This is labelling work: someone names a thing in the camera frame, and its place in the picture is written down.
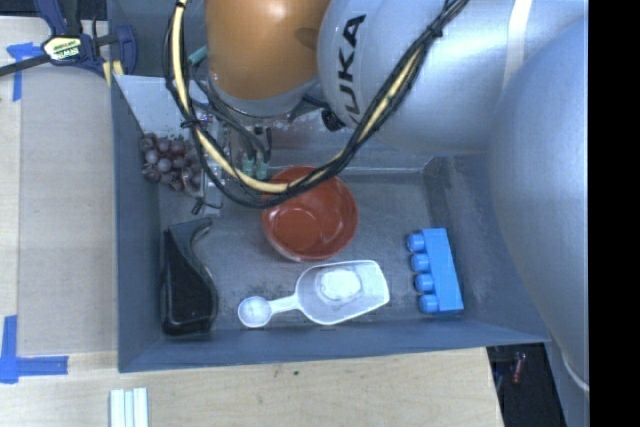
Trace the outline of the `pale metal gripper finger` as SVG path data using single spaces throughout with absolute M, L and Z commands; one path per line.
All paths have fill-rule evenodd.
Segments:
M 202 207 L 203 216 L 219 216 L 223 207 L 223 194 L 217 185 L 208 177 L 202 182 Z

